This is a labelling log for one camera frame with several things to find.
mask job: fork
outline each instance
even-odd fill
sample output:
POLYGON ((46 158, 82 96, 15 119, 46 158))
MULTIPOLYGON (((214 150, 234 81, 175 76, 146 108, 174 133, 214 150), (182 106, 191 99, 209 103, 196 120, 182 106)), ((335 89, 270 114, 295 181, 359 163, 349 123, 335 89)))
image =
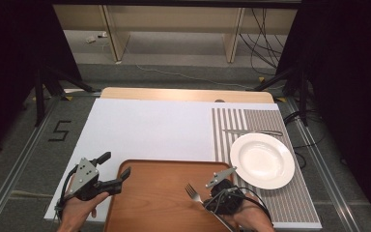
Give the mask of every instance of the fork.
MULTIPOLYGON (((192 185, 187 184, 185 186, 185 191, 186 193, 188 193, 189 197, 191 197, 193 201, 200 202, 201 204, 203 204, 200 194, 198 194, 198 192, 192 187, 192 185)), ((232 232, 235 231, 234 226, 230 225, 224 218, 218 216, 216 213, 212 211, 209 211, 209 212, 212 215, 214 215, 225 227, 227 227, 229 231, 232 231, 232 232)))
POLYGON ((188 193, 189 197, 191 197, 191 199, 193 201, 197 201, 197 202, 200 202, 201 204, 203 204, 203 201, 201 200, 200 194, 198 194, 198 192, 192 187, 192 185, 187 184, 185 186, 185 191, 186 191, 186 193, 188 193))

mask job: finger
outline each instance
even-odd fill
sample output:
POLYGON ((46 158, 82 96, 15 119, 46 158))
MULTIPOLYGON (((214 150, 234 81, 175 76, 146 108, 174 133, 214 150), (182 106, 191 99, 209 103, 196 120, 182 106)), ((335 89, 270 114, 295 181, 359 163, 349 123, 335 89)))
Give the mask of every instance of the finger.
POLYGON ((98 215, 98 211, 95 209, 93 209, 92 211, 92 218, 95 218, 96 216, 98 215))

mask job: wooden board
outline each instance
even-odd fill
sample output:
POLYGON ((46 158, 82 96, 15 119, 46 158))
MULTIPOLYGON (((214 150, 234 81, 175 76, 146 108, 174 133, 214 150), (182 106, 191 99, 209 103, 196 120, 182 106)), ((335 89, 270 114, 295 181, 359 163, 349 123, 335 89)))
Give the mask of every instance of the wooden board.
POLYGON ((132 159, 122 163, 119 175, 129 166, 131 174, 122 193, 112 197, 104 231, 228 231, 185 190, 190 183, 203 200, 209 198, 205 184, 228 164, 132 159))

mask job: metal bracket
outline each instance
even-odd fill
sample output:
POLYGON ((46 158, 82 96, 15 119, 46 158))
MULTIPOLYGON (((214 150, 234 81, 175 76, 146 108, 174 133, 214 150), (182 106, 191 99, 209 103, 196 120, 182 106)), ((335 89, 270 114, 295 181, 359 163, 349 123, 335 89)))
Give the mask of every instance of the metal bracket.
POLYGON ((220 183, 222 180, 226 179, 229 175, 235 172, 237 169, 236 166, 222 170, 218 173, 214 173, 213 178, 206 184, 206 188, 210 188, 220 183))

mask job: wooden edge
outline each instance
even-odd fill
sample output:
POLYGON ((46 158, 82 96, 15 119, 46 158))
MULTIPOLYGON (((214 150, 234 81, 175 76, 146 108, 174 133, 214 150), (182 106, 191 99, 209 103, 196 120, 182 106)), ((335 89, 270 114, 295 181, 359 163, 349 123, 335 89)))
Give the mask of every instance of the wooden edge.
POLYGON ((272 95, 267 92, 230 90, 107 87, 101 92, 100 98, 152 101, 273 103, 272 95))

